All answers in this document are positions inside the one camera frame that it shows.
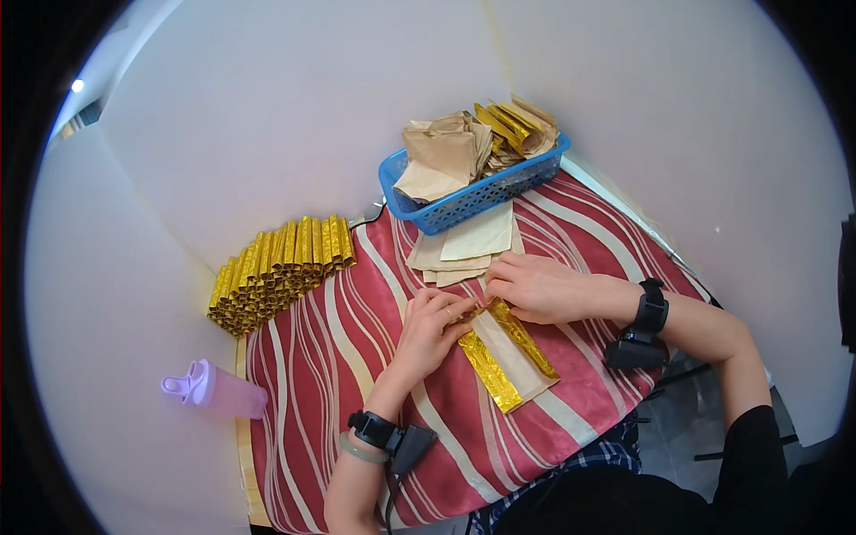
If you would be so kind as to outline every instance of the pink water bottle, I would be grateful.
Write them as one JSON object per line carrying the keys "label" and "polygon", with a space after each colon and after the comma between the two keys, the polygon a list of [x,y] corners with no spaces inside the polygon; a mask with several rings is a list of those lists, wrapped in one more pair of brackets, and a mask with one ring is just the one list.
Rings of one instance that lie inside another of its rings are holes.
{"label": "pink water bottle", "polygon": [[268,396],[265,389],[214,366],[208,359],[190,363],[184,377],[165,377],[161,390],[180,395],[181,402],[231,416],[261,419]]}

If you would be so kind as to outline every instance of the stack of gold paper tubes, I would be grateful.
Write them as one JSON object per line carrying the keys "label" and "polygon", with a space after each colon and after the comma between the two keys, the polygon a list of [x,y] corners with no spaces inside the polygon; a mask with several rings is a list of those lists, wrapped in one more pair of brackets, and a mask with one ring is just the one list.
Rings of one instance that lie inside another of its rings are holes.
{"label": "stack of gold paper tubes", "polygon": [[233,336],[244,336],[355,263],[348,221],[335,214],[259,232],[238,258],[220,268],[208,317]]}

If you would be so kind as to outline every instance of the striped tablecloth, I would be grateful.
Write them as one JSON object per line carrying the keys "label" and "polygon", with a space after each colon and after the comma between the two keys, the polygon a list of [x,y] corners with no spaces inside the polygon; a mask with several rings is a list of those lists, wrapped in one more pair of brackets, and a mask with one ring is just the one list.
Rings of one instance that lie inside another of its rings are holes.
{"label": "striped tablecloth", "polygon": [[[582,272],[631,281],[655,276],[673,292],[704,290],[635,223],[569,175],[514,200],[526,252]],[[391,361],[407,300],[422,283],[405,266],[416,228],[384,210],[354,229],[359,263],[328,279],[247,338],[247,378],[268,390],[251,427],[253,461],[270,523],[288,533],[326,532],[324,495],[337,437]],[[478,281],[446,288],[482,295]],[[503,415],[455,346],[417,385],[401,422],[438,434],[395,503],[393,527],[416,526],[494,502],[536,478],[620,421],[651,391],[659,368],[614,371],[603,347],[610,321],[526,327],[562,380]],[[386,503],[384,489],[380,505]]]}

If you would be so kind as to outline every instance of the bracelet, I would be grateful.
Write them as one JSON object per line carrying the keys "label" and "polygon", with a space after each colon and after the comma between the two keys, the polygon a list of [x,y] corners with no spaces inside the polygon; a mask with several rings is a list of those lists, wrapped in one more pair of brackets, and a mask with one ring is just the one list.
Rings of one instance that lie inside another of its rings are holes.
{"label": "bracelet", "polygon": [[351,441],[348,440],[348,433],[350,431],[344,431],[339,433],[339,445],[342,446],[342,451],[347,451],[349,454],[353,455],[357,459],[362,459],[366,462],[371,462],[374,464],[382,465],[386,461],[389,460],[389,454],[385,451],[380,454],[373,454],[367,451],[363,451],[362,449],[357,448]]}

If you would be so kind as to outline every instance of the hand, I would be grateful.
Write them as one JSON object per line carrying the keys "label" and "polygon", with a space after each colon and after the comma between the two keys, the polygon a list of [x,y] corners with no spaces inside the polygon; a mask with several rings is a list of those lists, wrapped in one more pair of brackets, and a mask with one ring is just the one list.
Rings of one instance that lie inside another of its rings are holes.
{"label": "hand", "polygon": [[634,294],[638,303],[642,291],[612,276],[579,273],[554,259],[509,251],[490,265],[485,280],[487,300],[505,299],[515,305],[516,317],[534,324],[610,318],[616,306],[633,304]]}
{"label": "hand", "polygon": [[400,379],[409,391],[433,373],[449,354],[452,344],[469,331],[469,324],[447,325],[479,303],[435,288],[422,288],[407,302],[398,349],[385,374]]}

